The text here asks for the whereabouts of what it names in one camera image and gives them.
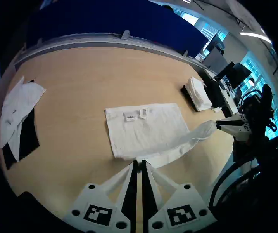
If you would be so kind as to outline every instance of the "wooden table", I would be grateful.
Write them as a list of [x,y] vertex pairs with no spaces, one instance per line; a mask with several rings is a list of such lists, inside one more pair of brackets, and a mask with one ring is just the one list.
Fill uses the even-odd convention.
[[[224,118],[222,112],[195,112],[184,99],[180,89],[188,78],[200,79],[190,65],[148,52],[112,47],[51,52],[25,62],[10,88],[23,75],[47,89],[35,107],[40,147],[6,176],[17,195],[29,191],[60,218],[86,183],[101,184],[130,163],[112,155],[105,108],[177,103],[190,130]],[[203,194],[227,162],[232,142],[232,136],[218,130],[159,170],[177,183],[192,182]],[[137,210],[140,232],[140,177]]]

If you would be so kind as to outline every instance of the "computer monitor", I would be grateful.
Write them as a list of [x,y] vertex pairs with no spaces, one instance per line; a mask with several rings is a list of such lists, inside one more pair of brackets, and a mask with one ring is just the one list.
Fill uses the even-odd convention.
[[221,41],[221,39],[219,38],[219,36],[217,34],[215,34],[215,36],[212,38],[212,40],[210,41],[210,43],[208,44],[208,46],[206,47],[206,49],[211,52],[213,48],[217,48],[219,51],[224,50],[225,49],[225,45],[223,44],[223,42]]
[[229,74],[235,64],[233,62],[230,62],[222,71],[220,71],[216,78],[222,79],[225,75]]
[[234,64],[233,62],[231,62],[216,75],[216,78],[219,78],[219,80],[221,80],[224,76],[226,76],[232,89],[235,89],[250,74],[251,71],[249,71],[244,65],[240,63]]
[[232,87],[232,89],[235,89],[242,83],[249,75],[251,74],[251,71],[246,68],[244,65],[240,63],[236,63],[232,71],[228,73],[227,79]]

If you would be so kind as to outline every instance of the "metal bracket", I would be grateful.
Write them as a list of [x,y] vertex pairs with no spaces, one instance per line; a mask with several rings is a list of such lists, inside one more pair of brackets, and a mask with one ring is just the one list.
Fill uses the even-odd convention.
[[247,141],[252,134],[245,115],[241,113],[236,113],[225,119],[217,120],[216,127],[234,136],[237,141]]
[[124,33],[122,34],[121,39],[122,40],[128,40],[129,34],[130,34],[130,31],[129,30],[125,30]]
[[[137,170],[135,160],[102,185],[87,184],[63,220],[83,232],[135,233]],[[108,194],[120,184],[114,204]]]
[[186,50],[186,51],[183,53],[183,56],[184,56],[184,57],[187,57],[187,55],[188,55],[188,50]]
[[[172,194],[163,203],[157,184]],[[142,161],[143,232],[195,232],[216,221],[192,184],[177,184]]]

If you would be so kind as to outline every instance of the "stack of folded towels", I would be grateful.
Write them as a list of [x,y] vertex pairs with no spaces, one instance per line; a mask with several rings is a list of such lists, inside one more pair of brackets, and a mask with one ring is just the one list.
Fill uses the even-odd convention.
[[197,111],[206,110],[212,106],[212,103],[204,90],[204,84],[201,81],[191,77],[186,83],[185,88]]

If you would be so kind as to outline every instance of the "towel label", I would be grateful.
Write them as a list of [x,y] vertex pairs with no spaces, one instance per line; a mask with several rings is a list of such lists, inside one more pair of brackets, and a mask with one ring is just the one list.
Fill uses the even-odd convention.
[[138,119],[138,114],[136,112],[124,113],[126,121],[133,121]]
[[139,117],[142,119],[147,118],[148,109],[147,108],[140,108]]

